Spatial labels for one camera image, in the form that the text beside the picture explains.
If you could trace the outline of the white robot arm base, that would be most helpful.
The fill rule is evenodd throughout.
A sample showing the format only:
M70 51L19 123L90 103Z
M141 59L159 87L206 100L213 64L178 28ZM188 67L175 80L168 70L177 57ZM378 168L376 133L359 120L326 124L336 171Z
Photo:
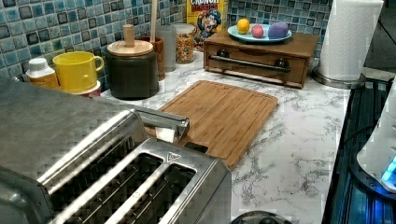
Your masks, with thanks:
M395 199L396 156L396 90L391 87L380 118L369 140L357 153L354 176L368 189L379 195Z

